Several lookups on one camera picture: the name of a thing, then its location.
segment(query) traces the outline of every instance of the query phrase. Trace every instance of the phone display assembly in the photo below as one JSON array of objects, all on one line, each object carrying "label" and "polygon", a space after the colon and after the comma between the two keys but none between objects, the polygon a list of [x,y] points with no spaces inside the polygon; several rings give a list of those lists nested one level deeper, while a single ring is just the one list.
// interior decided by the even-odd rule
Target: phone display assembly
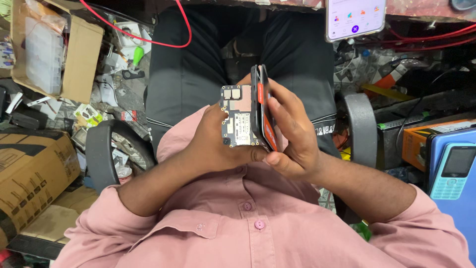
[{"label": "phone display assembly", "polygon": [[461,196],[476,156],[476,144],[450,143],[445,147],[435,182],[432,199],[456,200]]},{"label": "phone display assembly", "polygon": [[386,0],[326,0],[326,41],[383,30],[386,4]]},{"label": "phone display assembly", "polygon": [[271,89],[268,82],[266,66],[261,69],[255,65],[251,68],[251,129],[256,137],[264,143],[268,151],[278,151],[273,116],[268,107],[268,98],[271,98]]}]

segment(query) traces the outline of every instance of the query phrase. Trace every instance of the pink shirt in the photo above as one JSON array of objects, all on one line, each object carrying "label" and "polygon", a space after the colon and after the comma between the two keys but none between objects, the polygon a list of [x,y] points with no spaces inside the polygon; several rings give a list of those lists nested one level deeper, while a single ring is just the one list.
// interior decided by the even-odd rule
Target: pink shirt
[{"label": "pink shirt", "polygon": [[[203,111],[164,135],[159,161],[187,146]],[[264,163],[205,174],[151,217],[128,211],[116,187],[65,232],[71,241],[54,268],[474,267],[451,216],[416,187],[406,211],[370,225],[369,243],[320,207],[310,184],[288,181]]]}]

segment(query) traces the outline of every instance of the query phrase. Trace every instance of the hand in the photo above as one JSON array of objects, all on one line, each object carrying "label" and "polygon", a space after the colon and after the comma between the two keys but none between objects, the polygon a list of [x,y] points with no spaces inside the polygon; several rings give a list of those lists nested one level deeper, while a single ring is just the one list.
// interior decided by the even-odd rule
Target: hand
[{"label": "hand", "polygon": [[221,122],[228,114],[218,104],[208,107],[198,124],[195,136],[181,152],[185,168],[195,168],[201,174],[235,168],[250,162],[261,162],[267,152],[260,146],[223,145]]},{"label": "hand", "polygon": [[316,184],[322,163],[314,125],[296,94],[272,79],[269,84],[273,93],[268,100],[269,109],[289,145],[282,153],[269,153],[266,162],[288,179]]}]

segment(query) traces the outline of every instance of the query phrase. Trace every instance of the circuit board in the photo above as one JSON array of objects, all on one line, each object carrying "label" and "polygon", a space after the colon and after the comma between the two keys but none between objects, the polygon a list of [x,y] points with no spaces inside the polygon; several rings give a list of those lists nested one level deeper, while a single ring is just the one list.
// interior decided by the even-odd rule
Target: circuit board
[{"label": "circuit board", "polygon": [[228,113],[228,118],[221,122],[223,144],[230,147],[260,145],[251,131],[251,86],[223,86],[220,93],[221,110]]}]

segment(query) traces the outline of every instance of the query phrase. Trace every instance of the clear plastic organizer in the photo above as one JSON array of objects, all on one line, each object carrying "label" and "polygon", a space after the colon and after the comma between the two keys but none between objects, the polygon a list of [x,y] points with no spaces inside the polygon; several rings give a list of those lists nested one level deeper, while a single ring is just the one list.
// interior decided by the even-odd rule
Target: clear plastic organizer
[{"label": "clear plastic organizer", "polygon": [[46,93],[59,94],[63,37],[46,23],[25,19],[26,73],[28,78]]}]

